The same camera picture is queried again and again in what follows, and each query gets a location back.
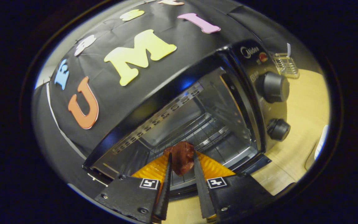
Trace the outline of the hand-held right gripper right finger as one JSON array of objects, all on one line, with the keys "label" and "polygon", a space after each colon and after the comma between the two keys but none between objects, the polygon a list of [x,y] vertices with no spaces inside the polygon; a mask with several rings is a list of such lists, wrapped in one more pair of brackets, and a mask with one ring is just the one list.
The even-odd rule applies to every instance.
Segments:
[{"label": "hand-held right gripper right finger", "polygon": [[234,174],[219,162],[194,153],[194,172],[202,217],[228,223],[248,216],[274,200],[249,174]]}]

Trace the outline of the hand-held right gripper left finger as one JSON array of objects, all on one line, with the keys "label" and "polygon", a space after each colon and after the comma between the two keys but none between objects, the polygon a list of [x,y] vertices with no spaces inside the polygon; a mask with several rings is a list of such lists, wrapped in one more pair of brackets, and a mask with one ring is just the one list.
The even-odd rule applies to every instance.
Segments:
[{"label": "hand-held right gripper left finger", "polygon": [[166,220],[172,174],[172,154],[162,155],[163,180],[120,174],[95,201],[104,207],[140,223]]}]

